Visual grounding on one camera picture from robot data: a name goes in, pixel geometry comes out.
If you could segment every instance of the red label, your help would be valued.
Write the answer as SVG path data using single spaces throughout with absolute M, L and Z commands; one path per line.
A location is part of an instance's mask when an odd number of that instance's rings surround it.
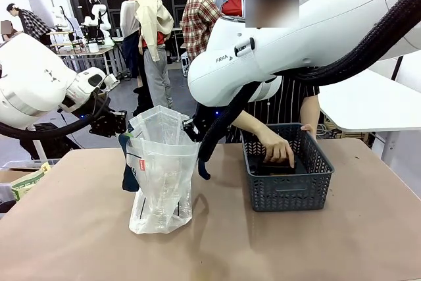
M 145 161 L 143 159 L 139 159 L 140 170 L 145 171 Z

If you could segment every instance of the gray pants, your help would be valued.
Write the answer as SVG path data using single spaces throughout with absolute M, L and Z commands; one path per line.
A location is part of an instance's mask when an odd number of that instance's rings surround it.
M 147 84 L 151 92 L 153 106 L 162 105 L 171 109 L 171 83 L 166 66 L 165 45 L 158 46 L 158 54 L 159 61 L 154 62 L 148 49 L 143 52 Z

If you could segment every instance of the person's hand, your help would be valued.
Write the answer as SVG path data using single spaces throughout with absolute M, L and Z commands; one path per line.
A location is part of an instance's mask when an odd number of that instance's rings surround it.
M 302 126 L 301 130 L 310 132 L 311 136 L 314 139 L 316 138 L 316 131 L 314 130 L 314 128 L 310 124 L 306 124 L 306 125 Z
M 267 126 L 262 127 L 261 130 L 256 133 L 256 136 L 266 148 L 265 162 L 271 161 L 275 163 L 288 159 L 289 165 L 291 168 L 294 168 L 294 152 L 287 140 L 281 138 Z

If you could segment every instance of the plaid shirt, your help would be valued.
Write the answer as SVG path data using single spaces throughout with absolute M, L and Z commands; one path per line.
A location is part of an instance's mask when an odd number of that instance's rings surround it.
M 180 26 L 190 62 L 206 51 L 213 26 L 222 15 L 212 0 L 187 0 Z
M 24 27 L 24 32 L 38 41 L 40 36 L 51 32 L 44 21 L 30 11 L 19 9 L 19 18 L 22 22 L 22 26 Z

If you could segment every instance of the white table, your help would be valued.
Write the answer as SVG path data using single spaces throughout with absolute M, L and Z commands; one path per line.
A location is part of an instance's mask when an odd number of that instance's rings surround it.
M 70 50 L 65 51 L 63 53 L 57 54 L 57 56 L 61 57 L 66 64 L 66 66 L 73 68 L 75 67 L 76 71 L 81 71 L 78 67 L 78 59 L 81 59 L 86 68 L 91 67 L 90 62 L 97 61 L 99 59 L 103 59 L 105 63 L 105 70 L 107 71 L 107 75 L 110 74 L 110 69 L 108 66 L 108 60 L 107 60 L 107 53 L 110 55 L 110 62 L 111 62 L 111 70 L 114 76 L 117 77 L 117 65 L 116 65 L 116 58 L 114 56 L 114 46 L 100 46 L 99 51 L 96 53 L 91 53 L 89 51 L 78 51 L 78 50 Z
M 390 165 L 400 131 L 421 129 L 421 93 L 371 70 L 320 88 L 322 112 L 344 132 L 388 132 L 382 160 Z

